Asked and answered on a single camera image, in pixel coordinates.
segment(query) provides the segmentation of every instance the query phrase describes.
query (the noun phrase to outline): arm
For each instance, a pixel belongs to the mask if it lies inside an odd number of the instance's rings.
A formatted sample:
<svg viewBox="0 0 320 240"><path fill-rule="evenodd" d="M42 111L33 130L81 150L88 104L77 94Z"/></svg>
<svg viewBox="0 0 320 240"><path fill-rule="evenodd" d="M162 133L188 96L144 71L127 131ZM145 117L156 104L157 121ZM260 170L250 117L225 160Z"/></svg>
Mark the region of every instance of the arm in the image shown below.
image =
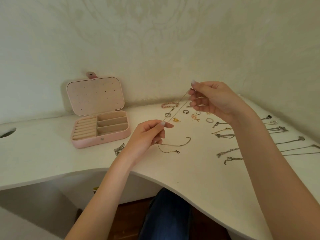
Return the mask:
<svg viewBox="0 0 320 240"><path fill-rule="evenodd" d="M137 126L126 147L111 164L99 189L67 234L66 240L107 239L132 167L151 145L162 143L162 138L165 138L164 127L172 128L173 125L150 120Z"/></svg>
<svg viewBox="0 0 320 240"><path fill-rule="evenodd" d="M229 123L274 239L318 239L320 205L273 142L258 115L222 82L193 82L191 106Z"/></svg>

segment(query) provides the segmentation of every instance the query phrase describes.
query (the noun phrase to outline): jewelry box lid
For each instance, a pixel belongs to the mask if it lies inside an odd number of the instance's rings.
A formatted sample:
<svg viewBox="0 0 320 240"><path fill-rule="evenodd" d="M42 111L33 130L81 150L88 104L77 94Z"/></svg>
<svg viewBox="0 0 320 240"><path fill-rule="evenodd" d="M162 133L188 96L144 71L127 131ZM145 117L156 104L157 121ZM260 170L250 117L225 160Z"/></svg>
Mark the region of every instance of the jewelry box lid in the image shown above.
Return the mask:
<svg viewBox="0 0 320 240"><path fill-rule="evenodd" d="M88 116L120 110L125 105L121 84L115 77L98 78L87 72L89 79L72 81L66 91L76 115Z"/></svg>

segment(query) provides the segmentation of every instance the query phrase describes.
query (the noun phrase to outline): desk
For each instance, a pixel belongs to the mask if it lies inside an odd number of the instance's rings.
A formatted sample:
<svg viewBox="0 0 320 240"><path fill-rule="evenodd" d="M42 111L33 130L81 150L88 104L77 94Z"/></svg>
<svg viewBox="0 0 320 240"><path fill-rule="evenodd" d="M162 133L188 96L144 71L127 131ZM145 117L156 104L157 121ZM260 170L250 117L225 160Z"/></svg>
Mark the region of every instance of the desk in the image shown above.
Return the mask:
<svg viewBox="0 0 320 240"><path fill-rule="evenodd" d="M262 117L270 113L254 103L246 102ZM221 119L201 113L199 122L192 121L192 108L186 108L175 116L181 122L172 122L175 127L166 130L166 144L184 144L186 136L191 137L188 145L179 147L180 154L163 153L157 146L151 147L136 165L132 173L154 181L180 195L201 212L227 229L252 239L272 239L255 196L249 175L243 161L229 161L227 156L240 157L239 151L217 158L216 154L237 148L235 138L217 138L211 133L226 125L215 122ZM170 109L159 104L126 109L132 130L138 123L150 119L163 119ZM214 123L206 122L213 118ZM10 136L0 139L0 190L47 181L84 172L105 171L115 158L114 149L129 138L106 144L76 149L70 141L70 133L76 115L23 121L0 125L0 131L16 127ZM297 139L302 133L274 117L278 125L289 132L272 134L277 142ZM304 136L305 141L279 145L281 150L315 144ZM174 147L162 146L162 150ZM312 152L315 148L301 149L297 153ZM287 157L288 162L308 187L317 201L320 201L320 154Z"/></svg>

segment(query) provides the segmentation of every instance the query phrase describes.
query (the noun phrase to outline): person's right arm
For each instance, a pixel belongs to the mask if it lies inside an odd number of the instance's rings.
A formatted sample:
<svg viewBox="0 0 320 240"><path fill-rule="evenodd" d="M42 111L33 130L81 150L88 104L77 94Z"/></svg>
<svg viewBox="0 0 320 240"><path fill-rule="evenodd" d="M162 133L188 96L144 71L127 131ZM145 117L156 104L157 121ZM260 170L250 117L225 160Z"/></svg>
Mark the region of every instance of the person's right arm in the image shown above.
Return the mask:
<svg viewBox="0 0 320 240"><path fill-rule="evenodd" d="M320 205L282 156L258 115L222 82L193 81L191 85L190 105L217 115L234 130L273 238L320 239Z"/></svg>

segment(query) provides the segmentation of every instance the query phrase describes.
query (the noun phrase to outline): person's left arm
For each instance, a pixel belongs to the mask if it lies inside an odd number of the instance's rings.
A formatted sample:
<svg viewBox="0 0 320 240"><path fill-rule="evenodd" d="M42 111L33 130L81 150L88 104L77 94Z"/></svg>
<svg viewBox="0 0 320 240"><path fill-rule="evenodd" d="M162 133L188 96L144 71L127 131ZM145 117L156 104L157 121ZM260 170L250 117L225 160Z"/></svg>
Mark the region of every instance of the person's left arm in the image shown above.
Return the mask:
<svg viewBox="0 0 320 240"><path fill-rule="evenodd" d="M140 156L165 138L164 127L173 125L160 120L149 120L137 126L125 148L111 164L97 192L90 200L66 240L106 240L129 173Z"/></svg>

